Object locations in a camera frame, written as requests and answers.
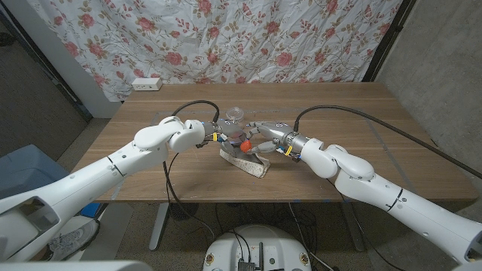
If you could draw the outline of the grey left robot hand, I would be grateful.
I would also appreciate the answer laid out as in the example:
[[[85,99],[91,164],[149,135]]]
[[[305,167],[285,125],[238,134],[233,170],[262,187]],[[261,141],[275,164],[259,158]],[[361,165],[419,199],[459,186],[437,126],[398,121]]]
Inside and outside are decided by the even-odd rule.
[[[227,137],[221,143],[221,149],[224,152],[232,157],[237,157],[241,153],[239,146],[247,139],[247,135],[237,123],[234,123],[232,120],[219,119],[215,123],[205,122],[203,126],[206,136],[218,132]]]

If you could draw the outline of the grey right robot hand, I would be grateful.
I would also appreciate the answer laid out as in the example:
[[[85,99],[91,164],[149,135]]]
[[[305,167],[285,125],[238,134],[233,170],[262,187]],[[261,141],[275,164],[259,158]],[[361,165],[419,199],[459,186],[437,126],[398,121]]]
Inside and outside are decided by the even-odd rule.
[[[299,132],[295,132],[291,126],[283,122],[254,121],[250,122],[249,126],[252,129],[249,130],[247,139],[256,134],[261,134],[267,141],[251,147],[246,151],[247,154],[270,153],[281,149],[287,156],[298,155],[310,140]]]

